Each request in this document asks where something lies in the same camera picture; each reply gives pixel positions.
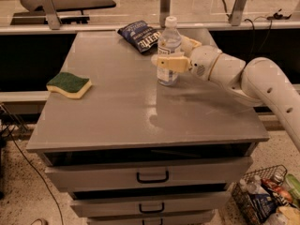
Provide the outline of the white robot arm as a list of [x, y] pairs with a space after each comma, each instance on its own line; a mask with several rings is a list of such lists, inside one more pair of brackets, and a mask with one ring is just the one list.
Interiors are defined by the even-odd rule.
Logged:
[[258, 57], [247, 63], [215, 46], [184, 37], [181, 52], [155, 54], [151, 62], [178, 73], [189, 71], [246, 106], [266, 105], [300, 150], [300, 95], [272, 60]]

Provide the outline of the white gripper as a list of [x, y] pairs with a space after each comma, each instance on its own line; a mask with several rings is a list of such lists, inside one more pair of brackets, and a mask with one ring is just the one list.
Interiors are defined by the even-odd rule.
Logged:
[[178, 73], [189, 70], [192, 75], [202, 81], [210, 81], [213, 68], [222, 55], [222, 50], [209, 45], [201, 46], [200, 41], [190, 37], [181, 36], [181, 39], [181, 50], [184, 53], [155, 54], [151, 57], [152, 64]]

